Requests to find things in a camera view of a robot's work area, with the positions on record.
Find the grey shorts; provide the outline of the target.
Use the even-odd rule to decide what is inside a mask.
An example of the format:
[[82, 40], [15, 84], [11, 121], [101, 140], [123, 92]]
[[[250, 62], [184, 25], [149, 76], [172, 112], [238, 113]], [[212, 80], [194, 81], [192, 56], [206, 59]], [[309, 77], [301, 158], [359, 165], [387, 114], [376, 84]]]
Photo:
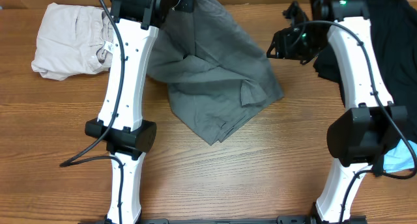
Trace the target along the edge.
[[147, 74], [166, 83], [172, 112], [209, 145], [284, 96], [265, 52], [217, 0], [168, 14]]

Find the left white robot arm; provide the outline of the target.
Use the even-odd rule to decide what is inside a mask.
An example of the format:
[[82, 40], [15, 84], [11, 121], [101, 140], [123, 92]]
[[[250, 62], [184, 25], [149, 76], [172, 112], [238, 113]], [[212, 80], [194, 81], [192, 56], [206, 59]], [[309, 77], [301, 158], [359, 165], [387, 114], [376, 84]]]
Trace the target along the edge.
[[193, 12], [195, 0], [111, 0], [114, 28], [106, 97], [85, 133], [106, 142], [111, 160], [111, 204], [104, 223], [139, 223], [139, 187], [156, 124], [144, 120], [142, 99], [149, 57], [159, 28], [172, 10]]

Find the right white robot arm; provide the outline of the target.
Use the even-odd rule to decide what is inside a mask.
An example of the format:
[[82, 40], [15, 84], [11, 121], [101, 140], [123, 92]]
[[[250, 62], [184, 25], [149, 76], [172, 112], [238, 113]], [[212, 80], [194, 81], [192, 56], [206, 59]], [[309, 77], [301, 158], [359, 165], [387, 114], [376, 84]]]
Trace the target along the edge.
[[276, 32], [267, 57], [310, 62], [330, 46], [338, 62], [345, 112], [326, 135], [332, 166], [307, 216], [280, 216], [279, 223], [365, 223], [351, 205], [366, 174], [404, 139], [407, 110], [395, 105], [379, 72], [365, 0], [310, 0], [311, 17], [297, 2], [283, 15], [290, 27]]

